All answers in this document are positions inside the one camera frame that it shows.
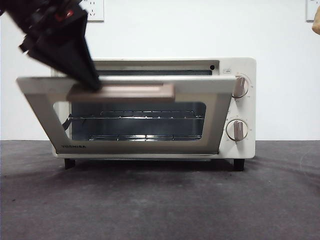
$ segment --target oven leg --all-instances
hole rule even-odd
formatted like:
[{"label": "oven leg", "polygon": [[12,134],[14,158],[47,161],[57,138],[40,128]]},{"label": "oven leg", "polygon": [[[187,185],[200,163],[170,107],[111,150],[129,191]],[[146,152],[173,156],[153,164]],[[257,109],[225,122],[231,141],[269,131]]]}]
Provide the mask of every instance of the oven leg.
[{"label": "oven leg", "polygon": [[244,159],[233,159],[233,169],[238,172],[245,170],[245,160]]},{"label": "oven leg", "polygon": [[64,159],[64,168],[67,169],[71,169],[74,166],[76,166],[76,160],[70,159],[70,158],[65,158]]}]

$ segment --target toshiba logo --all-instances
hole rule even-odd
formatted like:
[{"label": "toshiba logo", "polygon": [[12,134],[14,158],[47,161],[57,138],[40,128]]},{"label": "toshiba logo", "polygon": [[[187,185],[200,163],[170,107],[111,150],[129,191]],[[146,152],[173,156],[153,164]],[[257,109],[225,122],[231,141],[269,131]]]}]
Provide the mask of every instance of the toshiba logo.
[{"label": "toshiba logo", "polygon": [[87,148],[84,145],[61,145],[61,147],[64,149],[85,149],[85,148]]}]

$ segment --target oven door handle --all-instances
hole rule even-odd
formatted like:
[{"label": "oven door handle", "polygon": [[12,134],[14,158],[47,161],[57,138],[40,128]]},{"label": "oven door handle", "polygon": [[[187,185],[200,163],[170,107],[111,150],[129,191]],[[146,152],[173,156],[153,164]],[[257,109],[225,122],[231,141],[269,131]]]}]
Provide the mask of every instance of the oven door handle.
[{"label": "oven door handle", "polygon": [[69,102],[84,103],[136,103],[174,102],[175,86],[163,84],[105,84],[92,92],[81,85],[74,85],[66,96]]}]

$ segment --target temperature dial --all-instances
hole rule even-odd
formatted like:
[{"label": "temperature dial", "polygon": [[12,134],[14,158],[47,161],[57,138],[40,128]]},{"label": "temperature dial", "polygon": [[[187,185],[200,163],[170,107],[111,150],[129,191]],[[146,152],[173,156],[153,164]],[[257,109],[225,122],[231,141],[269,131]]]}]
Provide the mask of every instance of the temperature dial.
[{"label": "temperature dial", "polygon": [[239,142],[248,134],[248,126],[244,121],[233,120],[226,126],[226,134],[233,141]]},{"label": "temperature dial", "polygon": [[235,86],[232,93],[232,97],[238,99],[242,98],[248,92],[248,82],[243,76],[238,76],[235,80]]}]

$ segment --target electrical socket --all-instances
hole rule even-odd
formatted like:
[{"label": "electrical socket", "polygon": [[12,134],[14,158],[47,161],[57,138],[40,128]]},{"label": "electrical socket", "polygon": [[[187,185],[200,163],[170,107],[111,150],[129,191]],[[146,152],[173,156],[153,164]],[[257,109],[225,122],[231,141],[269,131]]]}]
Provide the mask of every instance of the electrical socket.
[{"label": "electrical socket", "polygon": [[320,0],[306,0],[306,21],[312,23],[315,19],[315,15],[318,7],[320,7]]},{"label": "electrical socket", "polygon": [[80,6],[88,12],[88,22],[103,22],[105,20],[104,0],[82,0]]}]

